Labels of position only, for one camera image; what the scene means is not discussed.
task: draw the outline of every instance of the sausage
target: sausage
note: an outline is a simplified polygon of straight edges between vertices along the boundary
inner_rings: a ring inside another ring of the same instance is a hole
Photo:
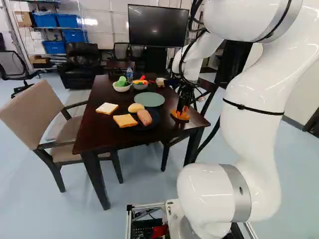
[[[137,114],[144,126],[149,126],[152,123],[152,116],[147,110],[139,110]]]

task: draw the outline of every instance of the dining table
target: dining table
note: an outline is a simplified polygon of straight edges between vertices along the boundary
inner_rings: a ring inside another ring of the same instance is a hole
[[[210,126],[210,123],[192,107],[188,111],[189,122],[175,121],[170,112],[176,109],[179,95],[170,87],[157,87],[154,83],[156,74],[146,74],[146,79],[150,84],[143,91],[131,87],[127,92],[117,92],[108,75],[96,76],[82,116],[72,153],[81,155],[104,210],[109,209],[111,204],[103,179],[99,154],[110,153],[119,182],[123,183],[118,150],[189,135],[184,159],[184,166],[186,166],[195,162],[203,131]],[[113,120],[113,116],[128,114],[128,107],[134,103],[135,95],[141,92],[155,92],[164,97],[165,102],[161,106],[154,107],[159,115],[158,124],[149,130],[141,131],[136,131],[133,127],[120,128]],[[97,113],[96,108],[105,102],[117,104],[118,108],[111,115]]]

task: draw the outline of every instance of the white bowl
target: white bowl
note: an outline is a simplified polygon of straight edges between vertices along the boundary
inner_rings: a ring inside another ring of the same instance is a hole
[[[130,89],[131,85],[128,85],[128,86],[115,86],[115,83],[116,82],[113,82],[113,88],[114,90],[116,90],[117,92],[126,92]]]
[[[149,83],[147,83],[146,85],[138,85],[138,84],[132,83],[132,85],[133,85],[134,89],[136,89],[138,91],[142,91],[149,86]]]

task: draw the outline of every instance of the black plate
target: black plate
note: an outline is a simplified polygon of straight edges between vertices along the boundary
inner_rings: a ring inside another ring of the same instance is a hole
[[[143,131],[143,130],[149,130],[154,128],[159,122],[160,122],[160,115],[157,112],[157,110],[155,110],[154,108],[151,107],[145,107],[145,110],[147,110],[151,117],[152,117],[152,123],[149,126],[144,126],[143,123],[140,121],[139,117],[137,114],[132,114],[133,118],[139,123],[136,126],[133,127],[128,127],[131,128],[133,130],[137,130],[137,131]]]

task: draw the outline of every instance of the blue storage bin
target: blue storage bin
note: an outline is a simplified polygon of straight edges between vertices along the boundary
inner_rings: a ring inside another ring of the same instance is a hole
[[[73,14],[56,14],[60,27],[80,28],[81,18]]]
[[[42,42],[47,54],[65,54],[64,41],[43,41]]]
[[[83,31],[80,30],[63,30],[63,35],[66,43],[69,42],[87,42],[88,33],[85,31],[85,38]]]
[[[55,13],[33,12],[33,18],[38,27],[57,27]]]

